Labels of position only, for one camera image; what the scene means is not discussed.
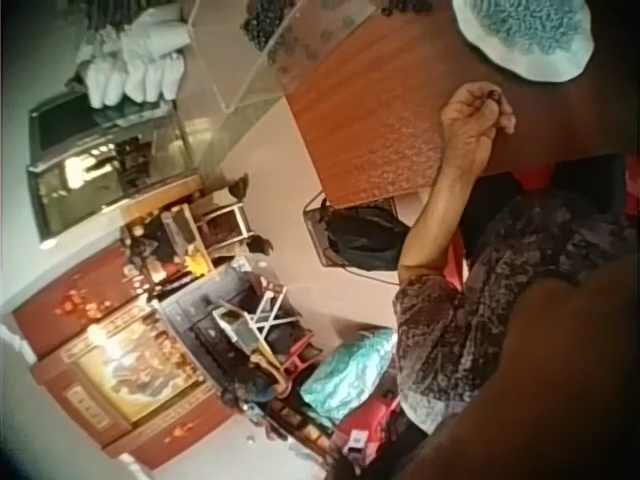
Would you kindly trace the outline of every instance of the tiled floor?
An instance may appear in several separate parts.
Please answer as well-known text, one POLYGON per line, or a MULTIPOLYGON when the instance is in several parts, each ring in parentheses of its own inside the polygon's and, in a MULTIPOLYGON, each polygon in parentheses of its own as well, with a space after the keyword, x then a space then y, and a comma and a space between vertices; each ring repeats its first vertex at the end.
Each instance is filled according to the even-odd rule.
MULTIPOLYGON (((249 173, 245 208, 251 226, 274 244, 272 266, 289 286, 290 300, 316 332, 319 344, 335 345, 361 323, 394 325, 391 302, 396 286, 324 268, 318 261, 302 210, 321 188, 286 100, 239 141, 222 171, 230 179, 249 173)), ((401 218, 410 222, 421 198, 404 196, 396 199, 396 205, 401 218)), ((396 281, 392 273, 376 276, 396 281)))

